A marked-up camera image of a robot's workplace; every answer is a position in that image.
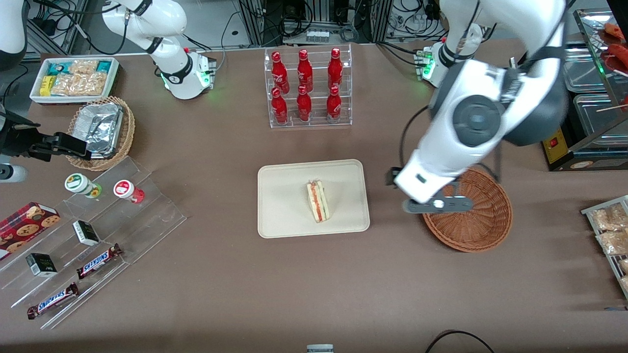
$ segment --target sandwich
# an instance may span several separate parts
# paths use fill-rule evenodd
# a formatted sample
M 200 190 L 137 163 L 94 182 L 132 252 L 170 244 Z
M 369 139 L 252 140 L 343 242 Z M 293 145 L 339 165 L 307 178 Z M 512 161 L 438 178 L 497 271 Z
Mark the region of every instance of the sandwich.
M 327 198 L 325 198 L 325 189 L 320 180 L 309 182 L 306 184 L 308 195 L 310 196 L 310 206 L 314 219 L 317 223 L 324 222 L 330 218 L 329 207 L 327 206 Z

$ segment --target acrylic display stand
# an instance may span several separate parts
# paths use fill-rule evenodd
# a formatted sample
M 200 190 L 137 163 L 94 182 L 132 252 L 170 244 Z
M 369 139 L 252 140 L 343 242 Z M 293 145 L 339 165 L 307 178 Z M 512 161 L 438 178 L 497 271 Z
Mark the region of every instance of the acrylic display stand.
M 94 180 L 102 186 L 97 199 L 75 194 L 61 202 L 55 207 L 62 218 L 58 224 L 0 262 L 2 296 L 13 302 L 12 308 L 23 312 L 24 320 L 29 307 L 76 282 L 78 297 L 63 301 L 33 320 L 41 329 L 52 329 L 185 221 L 186 217 L 159 191 L 149 175 L 150 172 L 126 157 Z M 141 203 L 132 204 L 113 194 L 113 185 L 122 179 L 144 190 L 146 196 Z M 92 224 L 100 238 L 98 245 L 79 242 L 72 227 L 78 219 Z M 115 243 L 124 252 L 79 281 L 76 270 Z M 50 278 L 33 276 L 25 259 L 29 253 L 50 255 L 58 273 Z
M 352 57 L 350 45 L 337 46 L 308 46 L 303 47 L 308 50 L 308 58 L 312 64 L 314 89 L 310 92 L 312 100 L 312 114 L 309 122 L 303 122 L 298 117 L 296 98 L 298 97 L 299 80 L 296 68 L 299 65 L 299 49 L 302 48 L 273 48 L 266 49 L 264 53 L 264 76 L 266 78 L 266 97 L 268 100 L 268 116 L 271 128 L 303 128 L 308 126 L 342 126 L 351 125 L 353 121 L 352 110 Z M 340 106 L 340 119 L 332 124 L 327 121 L 327 97 L 329 97 L 329 87 L 327 85 L 327 66 L 332 55 L 332 48 L 340 49 L 340 61 L 342 61 L 342 84 L 339 89 L 339 96 L 342 99 Z M 288 105 L 288 123 L 279 125 L 273 115 L 271 105 L 271 89 L 273 82 L 273 61 L 272 52 L 281 54 L 281 61 L 288 70 L 288 83 L 290 91 L 283 95 Z

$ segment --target plastic bottle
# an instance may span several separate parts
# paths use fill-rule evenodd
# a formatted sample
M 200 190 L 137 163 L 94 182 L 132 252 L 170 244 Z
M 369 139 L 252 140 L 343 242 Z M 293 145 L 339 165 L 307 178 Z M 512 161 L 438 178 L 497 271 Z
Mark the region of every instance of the plastic bottle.
M 288 94 L 290 92 L 290 84 L 288 83 L 288 71 L 286 65 L 281 62 L 281 55 L 279 52 L 273 52 L 271 55 L 273 58 L 273 81 L 275 86 L 281 89 L 281 93 Z
M 342 83 L 342 62 L 340 61 L 340 49 L 332 49 L 332 59 L 327 67 L 327 85 L 332 89 L 334 85 L 340 87 Z
M 129 180 L 120 180 L 114 186 L 114 194 L 124 200 L 129 200 L 134 204 L 139 204 L 144 200 L 144 190 L 136 187 Z
M 299 66 L 296 68 L 299 75 L 299 85 L 304 85 L 308 92 L 314 89 L 314 79 L 312 73 L 312 64 L 308 59 L 308 51 L 299 50 Z
M 299 96 L 296 98 L 296 105 L 299 107 L 299 119 L 303 122 L 310 121 L 312 114 L 312 99 L 308 94 L 306 86 L 299 86 Z
M 329 90 L 329 97 L 327 97 L 327 121 L 335 124 L 340 120 L 340 105 L 342 99 L 338 95 L 338 86 L 333 86 Z
M 85 195 L 87 198 L 97 198 L 102 192 L 98 183 L 89 180 L 81 173 L 74 173 L 65 179 L 65 189 L 69 192 Z
M 285 125 L 288 123 L 288 106 L 286 105 L 286 101 L 281 96 L 281 91 L 279 91 L 277 87 L 273 87 L 271 93 L 273 94 L 271 105 L 273 107 L 275 120 L 277 120 L 277 124 Z

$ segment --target red cap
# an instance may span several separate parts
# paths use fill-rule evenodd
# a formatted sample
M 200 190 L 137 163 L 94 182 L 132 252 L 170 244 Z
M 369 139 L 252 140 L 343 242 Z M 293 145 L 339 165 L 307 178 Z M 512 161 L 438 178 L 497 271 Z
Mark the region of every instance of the red cap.
M 271 58 L 273 58 L 273 62 L 278 63 L 281 61 L 281 54 L 279 54 L 279 52 L 273 52 Z

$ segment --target brown wicker basket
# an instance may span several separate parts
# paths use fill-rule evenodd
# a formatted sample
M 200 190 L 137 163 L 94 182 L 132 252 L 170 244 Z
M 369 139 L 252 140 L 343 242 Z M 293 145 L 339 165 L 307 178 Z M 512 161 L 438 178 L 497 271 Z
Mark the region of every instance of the brown wicker basket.
M 512 226 L 512 205 L 504 189 L 488 174 L 469 169 L 460 176 L 459 194 L 474 202 L 467 212 L 423 214 L 428 228 L 446 245 L 466 253 L 498 246 Z M 453 193 L 452 187 L 443 191 Z
M 120 127 L 120 136 L 118 137 L 117 143 L 117 151 L 115 155 L 108 160 L 91 160 L 85 161 L 80 158 L 74 158 L 67 156 L 70 163 L 82 169 L 87 169 L 91 171 L 104 171 L 107 170 L 116 164 L 120 163 L 129 154 L 129 150 L 131 149 L 131 144 L 133 143 L 133 133 L 135 133 L 135 118 L 133 117 L 133 112 L 129 109 L 129 106 L 118 97 L 106 97 L 99 100 L 95 100 L 90 102 L 89 104 L 105 104 L 105 103 L 116 103 L 124 108 L 124 115 L 122 117 L 122 127 Z M 79 116 L 80 109 L 74 114 L 74 119 L 70 122 L 70 127 L 68 128 L 68 134 L 72 134 L 74 130 L 74 124 L 77 121 L 77 117 Z

